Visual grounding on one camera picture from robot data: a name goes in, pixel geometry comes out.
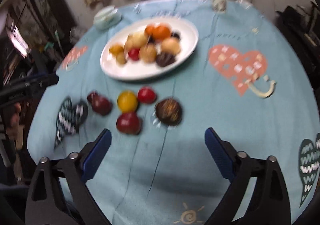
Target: silver bolt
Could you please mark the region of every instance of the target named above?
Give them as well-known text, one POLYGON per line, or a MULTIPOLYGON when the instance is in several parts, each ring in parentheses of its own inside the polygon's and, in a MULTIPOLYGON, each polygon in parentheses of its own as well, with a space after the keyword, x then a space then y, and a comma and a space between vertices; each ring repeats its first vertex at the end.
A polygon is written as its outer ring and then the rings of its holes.
POLYGON ((69 154, 70 159, 76 159, 78 156, 79 156, 79 154, 77 152, 73 152, 73 153, 69 154))
POLYGON ((273 163, 277 161, 275 156, 269 156, 269 160, 273 163))
POLYGON ((40 163, 44 164, 44 163, 46 163, 48 160, 49 160, 49 158, 46 157, 46 156, 41 157, 41 158, 40 158, 40 163))
POLYGON ((240 158, 246 158, 246 157, 248 156, 247 153, 244 152, 244 151, 239 151, 239 152, 237 153, 237 155, 238 155, 240 158))

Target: orange heart pattern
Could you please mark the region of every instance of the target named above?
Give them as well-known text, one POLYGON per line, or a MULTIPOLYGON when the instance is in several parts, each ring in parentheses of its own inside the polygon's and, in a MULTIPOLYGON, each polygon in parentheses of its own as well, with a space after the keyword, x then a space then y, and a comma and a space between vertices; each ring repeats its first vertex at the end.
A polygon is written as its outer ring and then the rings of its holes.
POLYGON ((267 60, 259 51, 241 54, 229 45, 216 45, 209 50, 210 64, 232 84, 240 96, 248 89, 246 80, 255 82, 254 74, 261 77, 267 70, 267 60))
POLYGON ((61 63, 61 68, 66 70, 68 64, 73 61, 77 61, 78 58, 87 51, 87 49, 87 46, 73 47, 61 63))

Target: oval plate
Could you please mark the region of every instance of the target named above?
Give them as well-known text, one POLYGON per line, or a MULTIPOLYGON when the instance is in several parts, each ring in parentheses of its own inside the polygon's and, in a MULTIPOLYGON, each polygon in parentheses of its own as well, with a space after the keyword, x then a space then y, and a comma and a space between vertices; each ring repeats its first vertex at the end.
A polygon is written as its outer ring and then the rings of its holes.
POLYGON ((189 21, 177 19, 175 17, 154 17, 137 21, 134 24, 122 29, 114 35, 104 47, 101 57, 100 66, 103 72, 114 79, 119 80, 141 80, 151 77, 156 77, 165 72, 173 70, 183 63, 194 51, 198 43, 199 33, 197 28, 189 21), (156 63, 146 64, 142 61, 131 61, 130 59, 123 66, 116 63, 116 60, 109 53, 109 48, 116 44, 125 44, 129 34, 134 32, 144 31, 148 24, 166 23, 171 26, 172 31, 180 33, 181 52, 176 56, 176 62, 161 68, 156 63))

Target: dark brown chocolate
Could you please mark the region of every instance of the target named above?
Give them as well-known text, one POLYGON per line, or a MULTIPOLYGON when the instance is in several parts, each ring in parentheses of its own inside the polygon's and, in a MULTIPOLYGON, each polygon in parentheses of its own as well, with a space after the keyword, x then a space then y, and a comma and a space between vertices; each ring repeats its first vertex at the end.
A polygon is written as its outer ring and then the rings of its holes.
POLYGON ((166 52, 158 54, 156 58, 156 63, 162 68, 174 63, 175 61, 175 57, 172 54, 166 52))
POLYGON ((182 120, 182 107, 173 98, 167 98, 156 105, 156 117, 168 126, 176 126, 182 120))

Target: round table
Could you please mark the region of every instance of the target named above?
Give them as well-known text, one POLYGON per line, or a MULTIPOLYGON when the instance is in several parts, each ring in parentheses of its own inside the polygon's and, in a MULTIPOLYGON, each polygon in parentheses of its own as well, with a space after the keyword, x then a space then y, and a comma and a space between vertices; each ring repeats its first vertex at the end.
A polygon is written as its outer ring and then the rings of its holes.
MULTIPOLYGON (((306 73, 277 28, 254 7, 233 1, 227 2, 226 13, 221 14, 212 10, 209 0, 154 0, 119 11, 123 14, 119 24, 106 31, 92 27, 68 56, 77 63, 69 64, 68 70, 63 63, 57 70, 60 80, 47 88, 30 128, 28 150, 33 160, 38 163, 42 156, 60 159, 79 152, 107 128, 112 133, 112 145, 87 187, 112 224, 203 224, 229 186, 204 143, 204 132, 212 127, 237 151, 253 158, 273 155, 278 159, 294 222, 316 188, 316 182, 312 183, 301 200, 300 145, 304 139, 315 144, 319 116, 306 73), (197 27, 199 42, 192 56, 156 79, 121 82, 106 76, 100 68, 100 55, 108 40, 129 24, 154 16, 181 17, 197 27), (263 99, 250 89, 240 92, 234 79, 208 60, 213 46, 222 50, 221 54, 228 48, 239 56, 250 51, 260 54, 264 74, 276 81, 274 93, 263 99), (118 95, 127 89, 137 92, 146 85, 157 92, 158 101, 170 96, 179 99, 184 110, 182 123, 176 128, 159 125, 154 121, 154 105, 141 105, 137 112, 143 118, 140 135, 119 133, 118 95), (86 101, 93 90, 113 102, 112 112, 102 117, 89 107, 79 134, 65 137, 54 148, 62 101, 67 96, 73 104, 86 101)), ((261 91, 269 89, 263 78, 254 85, 261 91)), ((71 201, 66 182, 61 183, 66 199, 71 201)), ((252 178, 235 219, 244 214, 254 185, 252 178)))

